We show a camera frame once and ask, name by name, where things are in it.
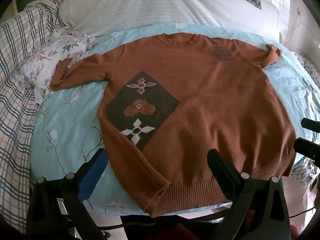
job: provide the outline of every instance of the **floral pillow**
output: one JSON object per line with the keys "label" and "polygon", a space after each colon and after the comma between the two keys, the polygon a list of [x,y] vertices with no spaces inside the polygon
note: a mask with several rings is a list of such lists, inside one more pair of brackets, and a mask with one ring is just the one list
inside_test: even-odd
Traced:
{"label": "floral pillow", "polygon": [[41,104],[51,93],[49,85],[59,60],[72,57],[68,66],[71,67],[86,57],[96,43],[92,35],[81,34],[69,27],[61,28],[52,33],[47,45],[34,49],[24,59],[15,78],[25,87],[34,86],[35,102]]}

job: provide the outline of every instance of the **bed sheet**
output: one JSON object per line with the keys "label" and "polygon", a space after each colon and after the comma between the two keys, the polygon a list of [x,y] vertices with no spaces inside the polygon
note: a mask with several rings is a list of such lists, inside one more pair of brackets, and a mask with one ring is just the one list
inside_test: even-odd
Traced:
{"label": "bed sheet", "polygon": [[[303,117],[320,120],[320,90],[294,55],[276,41],[259,35],[221,27],[193,23],[159,23],[141,28],[115,32],[98,38],[92,53],[103,54],[124,43],[160,33],[197,33],[209,37],[239,39],[266,49],[272,43],[282,49],[281,59],[264,69],[279,94],[292,120],[298,137],[315,143],[318,134],[300,125]],[[31,182],[40,176],[60,179],[75,172],[103,146],[96,116],[107,82],[87,85],[53,93],[42,105],[36,117],[31,144]],[[92,196],[84,202],[88,209],[114,215],[144,214],[117,181],[110,165],[105,169]],[[180,213],[203,211],[203,207]]]}

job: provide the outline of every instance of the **plaid fabric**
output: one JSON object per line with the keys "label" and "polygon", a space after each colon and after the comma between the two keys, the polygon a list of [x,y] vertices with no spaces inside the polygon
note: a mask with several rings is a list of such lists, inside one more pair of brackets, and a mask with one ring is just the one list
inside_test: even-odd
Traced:
{"label": "plaid fabric", "polygon": [[30,141],[38,111],[33,89],[22,87],[14,71],[33,48],[61,27],[63,0],[29,3],[0,26],[0,213],[24,232],[29,207]]}

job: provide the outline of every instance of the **metal screw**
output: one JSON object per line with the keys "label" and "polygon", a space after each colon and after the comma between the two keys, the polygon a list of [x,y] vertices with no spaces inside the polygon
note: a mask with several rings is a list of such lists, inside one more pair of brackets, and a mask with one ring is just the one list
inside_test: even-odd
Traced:
{"label": "metal screw", "polygon": [[66,178],[67,179],[73,179],[73,177],[75,176],[75,174],[73,172],[69,172],[67,175],[66,175]]}
{"label": "metal screw", "polygon": [[38,183],[42,183],[44,182],[44,177],[40,177],[38,180],[37,180]]}
{"label": "metal screw", "polygon": [[279,179],[277,177],[272,177],[271,180],[274,182],[274,183],[277,183],[279,181]]}
{"label": "metal screw", "polygon": [[245,173],[245,172],[241,173],[241,178],[243,178],[243,179],[248,179],[249,177],[250,177],[250,176],[249,176],[248,173]]}

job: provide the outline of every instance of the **white striped fabric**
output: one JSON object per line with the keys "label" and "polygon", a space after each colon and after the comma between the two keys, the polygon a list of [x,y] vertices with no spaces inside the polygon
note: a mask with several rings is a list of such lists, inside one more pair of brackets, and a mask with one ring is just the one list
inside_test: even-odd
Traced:
{"label": "white striped fabric", "polygon": [[59,17],[95,36],[169,21],[238,29],[279,41],[279,12],[261,2],[262,10],[246,0],[65,0]]}

